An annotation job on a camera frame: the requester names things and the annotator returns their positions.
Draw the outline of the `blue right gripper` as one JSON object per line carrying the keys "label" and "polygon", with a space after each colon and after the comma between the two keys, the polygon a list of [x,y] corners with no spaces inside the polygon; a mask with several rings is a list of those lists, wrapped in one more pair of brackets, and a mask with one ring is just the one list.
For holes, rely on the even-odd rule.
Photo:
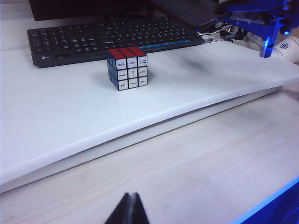
{"label": "blue right gripper", "polygon": [[199,27],[226,22],[254,33],[263,40],[260,56],[271,56],[278,33],[288,36],[299,25],[299,2],[297,0],[227,0],[215,6],[216,13],[228,13],[205,22]]}

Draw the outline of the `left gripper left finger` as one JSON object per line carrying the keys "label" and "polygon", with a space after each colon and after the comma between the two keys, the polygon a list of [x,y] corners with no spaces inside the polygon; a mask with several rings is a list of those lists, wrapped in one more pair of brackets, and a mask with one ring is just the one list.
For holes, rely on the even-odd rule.
{"label": "left gripper left finger", "polygon": [[128,216],[128,208],[130,203],[130,194],[125,193],[119,201],[105,224],[126,224]]}

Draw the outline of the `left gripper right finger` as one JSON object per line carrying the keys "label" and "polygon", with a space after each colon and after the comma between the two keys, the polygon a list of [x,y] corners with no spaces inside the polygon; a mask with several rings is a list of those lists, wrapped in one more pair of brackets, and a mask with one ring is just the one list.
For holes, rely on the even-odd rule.
{"label": "left gripper right finger", "polygon": [[132,224],[149,224],[149,220],[144,209],[143,203],[138,193],[132,195],[132,211],[131,223]]}

